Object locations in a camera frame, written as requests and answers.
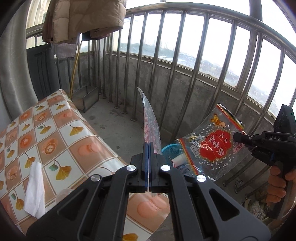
food packaging bag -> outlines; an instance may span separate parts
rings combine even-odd
[[[235,132],[244,133],[244,124],[217,104],[192,133],[176,140],[183,156],[177,168],[188,176],[219,179],[248,154],[244,144],[233,141]]]

sky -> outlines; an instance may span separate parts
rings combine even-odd
[[[167,0],[167,2],[180,1],[184,0]],[[159,0],[128,0],[126,8],[128,9],[140,5],[154,4],[158,2]],[[217,5],[249,15],[249,0],[193,0],[190,2]],[[296,46],[296,33],[281,10],[272,0],[261,0],[261,2],[263,22],[279,32],[294,46]],[[131,43],[140,42],[143,19],[143,16],[135,16]],[[166,14],[161,38],[161,46],[165,46],[172,50],[175,48],[180,19],[181,14]],[[204,18],[202,16],[186,16],[180,52],[196,57],[202,33],[203,20]],[[159,21],[160,14],[148,15],[144,36],[146,44],[153,44],[153,42],[156,41]],[[127,43],[128,30],[129,20],[127,20],[124,25],[124,29],[122,30],[121,42],[123,43]],[[230,23],[210,18],[202,58],[222,66],[229,44],[230,32]],[[245,61],[249,37],[249,31],[241,27],[237,27],[229,70],[232,70],[238,76],[241,74]],[[263,40],[257,71],[252,84],[264,91],[267,95],[270,93],[274,83],[279,66],[279,59],[280,50],[274,45],[270,44],[268,41]],[[296,64],[287,56],[285,56],[280,83],[273,100],[278,107],[280,107],[281,104],[289,104],[294,93],[295,86]]]

clear plastic bag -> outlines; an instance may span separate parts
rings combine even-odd
[[[153,142],[154,153],[162,154],[160,133],[153,109],[147,97],[139,87],[138,91],[142,97],[142,103],[144,107],[144,141],[146,143]]]
[[[192,133],[176,140],[184,156],[177,168],[192,177],[203,174],[213,181],[219,179],[248,154],[243,144],[233,141],[233,134],[243,130],[244,124],[217,104]]]

metal screw head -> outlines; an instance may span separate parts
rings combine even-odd
[[[91,176],[91,180],[93,181],[93,182],[97,182],[97,181],[99,181],[101,179],[101,177],[100,177],[100,175],[98,175],[98,174],[95,174],[95,175],[92,175]]]
[[[135,166],[135,165],[128,165],[128,166],[126,167],[126,169],[127,169],[128,171],[132,172],[132,171],[134,171],[134,170],[136,169],[136,166]]]
[[[203,183],[206,181],[206,177],[204,175],[198,175],[196,176],[196,180],[198,180],[200,183]]]
[[[161,166],[161,169],[165,172],[169,171],[170,170],[170,166],[169,165],[162,165]]]

beige puffer jacket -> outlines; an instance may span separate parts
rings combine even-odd
[[[51,0],[43,41],[74,43],[80,33],[99,37],[123,28],[126,0]]]

